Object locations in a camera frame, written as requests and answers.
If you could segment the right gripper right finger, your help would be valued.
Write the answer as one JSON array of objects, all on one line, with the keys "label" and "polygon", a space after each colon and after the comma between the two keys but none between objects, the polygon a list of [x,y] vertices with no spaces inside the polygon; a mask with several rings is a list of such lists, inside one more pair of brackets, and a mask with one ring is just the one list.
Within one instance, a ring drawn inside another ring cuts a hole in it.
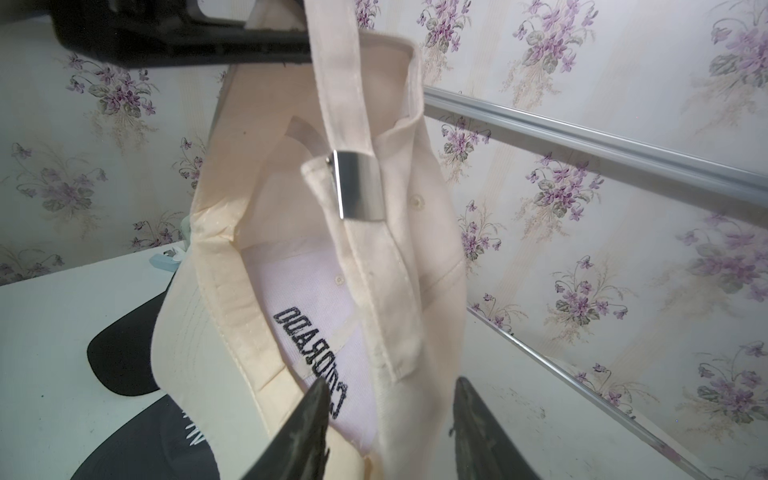
[{"label": "right gripper right finger", "polygon": [[458,479],[540,479],[465,377],[455,383],[450,435]]}]

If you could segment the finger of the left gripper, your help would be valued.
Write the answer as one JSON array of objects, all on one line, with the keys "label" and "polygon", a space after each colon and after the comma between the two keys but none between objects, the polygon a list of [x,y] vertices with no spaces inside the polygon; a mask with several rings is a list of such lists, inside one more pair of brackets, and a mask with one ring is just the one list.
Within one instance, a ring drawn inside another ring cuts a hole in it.
[{"label": "finger of the left gripper", "polygon": [[309,35],[248,29],[206,16],[196,1],[49,1],[62,46],[123,68],[306,64]]}]

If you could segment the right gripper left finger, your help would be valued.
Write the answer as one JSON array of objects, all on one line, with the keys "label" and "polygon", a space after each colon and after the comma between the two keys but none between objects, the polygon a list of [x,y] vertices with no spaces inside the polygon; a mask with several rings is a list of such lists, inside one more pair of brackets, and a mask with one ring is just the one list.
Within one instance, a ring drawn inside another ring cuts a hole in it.
[{"label": "right gripper left finger", "polygon": [[326,442],[329,406],[329,387],[318,379],[242,479],[322,479],[330,455]]}]

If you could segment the dark grey baseball cap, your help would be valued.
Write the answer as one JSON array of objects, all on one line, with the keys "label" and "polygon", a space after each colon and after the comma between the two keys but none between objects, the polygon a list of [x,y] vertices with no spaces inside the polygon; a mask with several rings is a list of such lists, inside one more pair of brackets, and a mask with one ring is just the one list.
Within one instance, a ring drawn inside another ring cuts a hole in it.
[{"label": "dark grey baseball cap", "polygon": [[202,432],[164,396],[99,445],[73,480],[217,479],[212,450]]}]

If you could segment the black cap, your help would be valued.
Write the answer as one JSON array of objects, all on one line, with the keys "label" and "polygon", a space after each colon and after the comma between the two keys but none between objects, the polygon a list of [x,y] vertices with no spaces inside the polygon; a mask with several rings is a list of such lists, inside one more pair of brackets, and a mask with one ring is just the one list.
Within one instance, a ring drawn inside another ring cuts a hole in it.
[{"label": "black cap", "polygon": [[96,379],[114,394],[136,397],[159,390],[151,343],[166,292],[158,294],[97,334],[86,349]]}]

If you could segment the beige cap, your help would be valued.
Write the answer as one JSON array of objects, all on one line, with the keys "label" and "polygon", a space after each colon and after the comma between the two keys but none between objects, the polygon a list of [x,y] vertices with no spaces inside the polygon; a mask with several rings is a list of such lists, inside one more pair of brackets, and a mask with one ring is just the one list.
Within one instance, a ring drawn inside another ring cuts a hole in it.
[{"label": "beige cap", "polygon": [[420,50],[350,1],[259,1],[303,65],[228,71],[191,244],[151,344],[160,388],[240,479],[323,381],[328,479],[425,479],[453,403],[465,257],[424,118]]}]

